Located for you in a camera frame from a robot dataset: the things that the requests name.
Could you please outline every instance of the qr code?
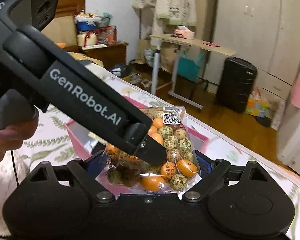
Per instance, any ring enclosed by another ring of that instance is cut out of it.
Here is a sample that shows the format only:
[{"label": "qr code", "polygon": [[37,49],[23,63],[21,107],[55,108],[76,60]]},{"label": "qr code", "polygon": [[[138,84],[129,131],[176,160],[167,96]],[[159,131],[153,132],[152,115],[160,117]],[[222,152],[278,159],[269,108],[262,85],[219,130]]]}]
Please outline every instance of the qr code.
[{"label": "qr code", "polygon": [[176,113],[163,113],[164,124],[181,124]]}]

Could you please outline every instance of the wooden tabletop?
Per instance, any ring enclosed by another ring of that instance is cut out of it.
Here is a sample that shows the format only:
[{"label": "wooden tabletop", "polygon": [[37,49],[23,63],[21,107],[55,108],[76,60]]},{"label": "wooden tabletop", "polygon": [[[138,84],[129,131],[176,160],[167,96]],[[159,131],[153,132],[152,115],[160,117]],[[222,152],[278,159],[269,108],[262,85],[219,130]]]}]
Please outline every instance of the wooden tabletop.
[{"label": "wooden tabletop", "polygon": [[214,52],[220,53],[222,55],[226,55],[228,57],[232,57],[236,54],[236,51],[234,51],[233,49],[228,49],[226,47],[213,47],[213,46],[205,45],[202,43],[205,41],[201,41],[198,39],[188,40],[188,39],[183,39],[183,38],[175,38],[175,37],[172,37],[171,34],[154,34],[154,35],[150,35],[150,37],[158,38],[158,39],[161,39],[162,41],[167,41],[167,42],[175,43],[175,44],[179,44],[179,45],[199,47],[200,49],[214,51]]}]

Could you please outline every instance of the teal plastic bag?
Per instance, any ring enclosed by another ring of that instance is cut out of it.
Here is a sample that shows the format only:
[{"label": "teal plastic bag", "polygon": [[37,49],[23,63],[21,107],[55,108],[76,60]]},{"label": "teal plastic bag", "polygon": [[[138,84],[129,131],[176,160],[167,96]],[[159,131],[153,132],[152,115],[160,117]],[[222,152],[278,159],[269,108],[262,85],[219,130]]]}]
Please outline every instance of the teal plastic bag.
[{"label": "teal plastic bag", "polygon": [[201,53],[196,61],[188,59],[186,52],[182,51],[182,56],[179,58],[178,75],[192,82],[196,82],[200,67],[204,59],[204,54]]}]

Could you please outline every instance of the white wardrobe door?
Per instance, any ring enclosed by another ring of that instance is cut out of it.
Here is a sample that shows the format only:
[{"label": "white wardrobe door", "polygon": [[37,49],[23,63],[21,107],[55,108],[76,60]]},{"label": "white wardrobe door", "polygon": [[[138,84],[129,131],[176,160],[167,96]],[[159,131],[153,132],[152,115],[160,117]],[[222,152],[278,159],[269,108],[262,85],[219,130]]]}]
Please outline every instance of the white wardrobe door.
[{"label": "white wardrobe door", "polygon": [[279,36],[270,74],[292,85],[300,65],[300,0],[282,0]]},{"label": "white wardrobe door", "polygon": [[251,0],[252,50],[247,60],[268,72],[280,21],[280,0]]},{"label": "white wardrobe door", "polygon": [[[218,0],[217,20],[213,42],[237,51],[242,57],[251,48],[249,0]],[[219,84],[226,57],[211,53],[205,78]]]}]

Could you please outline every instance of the human hand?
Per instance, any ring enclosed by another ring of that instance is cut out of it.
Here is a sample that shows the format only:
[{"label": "human hand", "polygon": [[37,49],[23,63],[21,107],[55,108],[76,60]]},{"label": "human hand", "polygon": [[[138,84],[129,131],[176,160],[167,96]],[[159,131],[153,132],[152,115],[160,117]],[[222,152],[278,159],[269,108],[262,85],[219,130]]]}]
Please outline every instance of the human hand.
[{"label": "human hand", "polygon": [[36,115],[33,119],[0,130],[0,161],[2,161],[6,151],[19,149],[24,140],[34,135],[39,122],[39,112],[37,109],[35,111]]}]

